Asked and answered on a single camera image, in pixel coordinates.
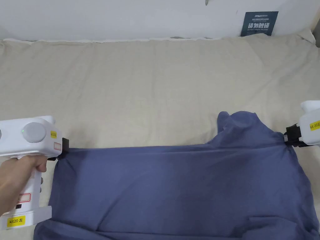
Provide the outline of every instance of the blue fabric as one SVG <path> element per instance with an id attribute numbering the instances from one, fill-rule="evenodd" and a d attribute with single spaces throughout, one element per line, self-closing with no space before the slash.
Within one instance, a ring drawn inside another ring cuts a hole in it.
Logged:
<path id="1" fill-rule="evenodd" d="M 71 149 L 34 239 L 320 239 L 310 182 L 256 114 L 218 116 L 192 146 Z"/>

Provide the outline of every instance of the yellow label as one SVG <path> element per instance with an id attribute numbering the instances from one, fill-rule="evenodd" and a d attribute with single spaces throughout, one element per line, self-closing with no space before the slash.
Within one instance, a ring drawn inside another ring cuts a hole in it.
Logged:
<path id="1" fill-rule="evenodd" d="M 310 130 L 314 131 L 320 129 L 320 121 L 314 122 L 310 124 Z"/>
<path id="2" fill-rule="evenodd" d="M 52 138 L 57 138 L 57 132 L 51 131 L 51 137 Z"/>
<path id="3" fill-rule="evenodd" d="M 12 227 L 17 227 L 17 226 L 23 226 L 26 224 L 26 216 L 18 216 L 14 218 L 8 218 L 7 220 L 7 227 L 12 228 Z"/>

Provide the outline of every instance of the dark blue sign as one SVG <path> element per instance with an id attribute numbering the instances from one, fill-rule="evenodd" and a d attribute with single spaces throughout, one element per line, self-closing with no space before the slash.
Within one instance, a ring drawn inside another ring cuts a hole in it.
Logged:
<path id="1" fill-rule="evenodd" d="M 246 12 L 241 37 L 257 33 L 271 36 L 278 12 Z"/>

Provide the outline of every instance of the mattress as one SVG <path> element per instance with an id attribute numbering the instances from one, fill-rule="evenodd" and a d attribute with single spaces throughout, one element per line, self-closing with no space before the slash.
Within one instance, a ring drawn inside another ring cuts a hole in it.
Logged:
<path id="1" fill-rule="evenodd" d="M 257 113 L 274 131 L 320 99 L 320 57 L 309 30 L 219 40 L 1 41 L 1 120 L 53 115 L 74 148 L 205 143 L 221 111 Z M 296 149 L 320 216 L 320 149 Z M 50 196 L 55 162 L 43 174 Z M 33 227 L 0 232 L 31 239 Z"/>

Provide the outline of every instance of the white wall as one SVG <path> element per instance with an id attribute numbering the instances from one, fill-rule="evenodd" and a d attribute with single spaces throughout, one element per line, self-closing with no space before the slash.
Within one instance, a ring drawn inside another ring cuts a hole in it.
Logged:
<path id="1" fill-rule="evenodd" d="M 309 28 L 319 0 L 0 0 L 0 39 L 238 36 L 245 12 L 279 11 L 274 34 Z"/>

